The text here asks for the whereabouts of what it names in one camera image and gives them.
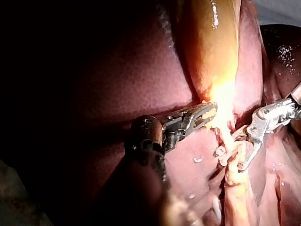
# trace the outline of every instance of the metal jaw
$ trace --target metal jaw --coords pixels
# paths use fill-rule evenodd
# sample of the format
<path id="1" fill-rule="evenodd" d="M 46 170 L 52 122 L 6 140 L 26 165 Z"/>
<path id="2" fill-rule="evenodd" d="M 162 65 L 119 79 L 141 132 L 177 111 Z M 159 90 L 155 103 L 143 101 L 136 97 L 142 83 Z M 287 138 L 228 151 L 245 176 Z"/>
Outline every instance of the metal jaw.
<path id="1" fill-rule="evenodd" d="M 125 140 L 126 154 L 133 155 L 141 165 L 151 164 L 162 181 L 168 184 L 164 155 L 211 121 L 216 110 L 216 103 L 206 103 L 165 115 L 142 115 L 133 121 L 130 136 Z"/>
<path id="2" fill-rule="evenodd" d="M 264 135 L 279 126 L 287 125 L 297 114 L 297 104 L 290 98 L 278 100 L 265 107 L 258 108 L 252 115 L 252 123 L 246 128 L 247 140 L 254 146 L 253 151 L 241 163 L 239 172 L 244 172 L 258 153 Z"/>
<path id="3" fill-rule="evenodd" d="M 203 103 L 156 116 L 162 123 L 165 137 L 162 154 L 170 152 L 179 141 L 205 126 L 214 118 L 216 111 L 217 103 Z"/>

